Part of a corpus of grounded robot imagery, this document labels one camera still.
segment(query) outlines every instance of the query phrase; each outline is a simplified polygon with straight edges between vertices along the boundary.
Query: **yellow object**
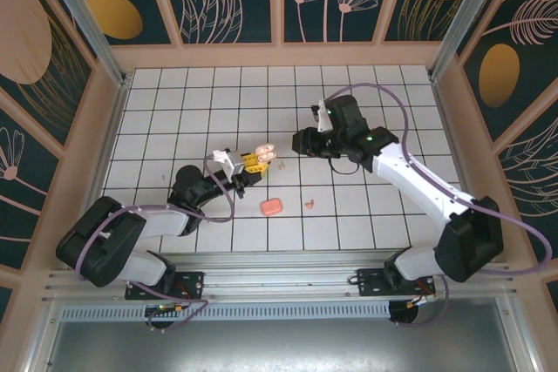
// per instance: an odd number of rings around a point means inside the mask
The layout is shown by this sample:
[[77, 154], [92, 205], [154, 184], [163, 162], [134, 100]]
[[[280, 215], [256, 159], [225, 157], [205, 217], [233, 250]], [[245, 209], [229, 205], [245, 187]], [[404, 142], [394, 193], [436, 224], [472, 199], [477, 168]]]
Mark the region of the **yellow object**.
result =
[[246, 154], [242, 156], [242, 159], [244, 160], [244, 170], [248, 173], [261, 173], [262, 176], [265, 176], [269, 169], [269, 163], [260, 163], [256, 154]]
[[109, 37], [130, 39], [143, 30], [143, 21], [129, 0], [85, 0], [100, 29]]
[[496, 44], [480, 65], [479, 89], [483, 102], [491, 108], [506, 103], [520, 76], [520, 59], [509, 45]]
[[49, 16], [41, 2], [0, 0], [0, 74], [22, 85], [33, 84], [46, 72], [51, 52]]

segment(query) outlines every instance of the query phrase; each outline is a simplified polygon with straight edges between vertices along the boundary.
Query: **grid tile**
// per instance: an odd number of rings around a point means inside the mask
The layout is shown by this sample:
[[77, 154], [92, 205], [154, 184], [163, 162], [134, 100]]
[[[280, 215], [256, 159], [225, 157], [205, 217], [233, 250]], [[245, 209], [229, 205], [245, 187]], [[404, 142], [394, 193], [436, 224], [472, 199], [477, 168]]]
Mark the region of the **grid tile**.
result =
[[[227, 224], [202, 221], [187, 237], [141, 240], [140, 251], [163, 253], [401, 248], [432, 244], [439, 237], [420, 208], [395, 186], [347, 158], [310, 159], [292, 151], [292, 135], [316, 126], [311, 105], [349, 83], [386, 86], [405, 104], [412, 130], [409, 150], [443, 179], [458, 182], [447, 138], [426, 71], [421, 66], [285, 66], [197, 69], [140, 69], [112, 151], [104, 194], [123, 204], [164, 203], [176, 173], [202, 169], [213, 150], [253, 152], [276, 146], [278, 159], [267, 176], [240, 200]], [[345, 94], [357, 98], [372, 128], [386, 126], [402, 137], [396, 102], [371, 87]], [[211, 170], [219, 164], [210, 161]], [[281, 213], [266, 218], [260, 205], [279, 198]], [[218, 197], [203, 207], [226, 217]]]

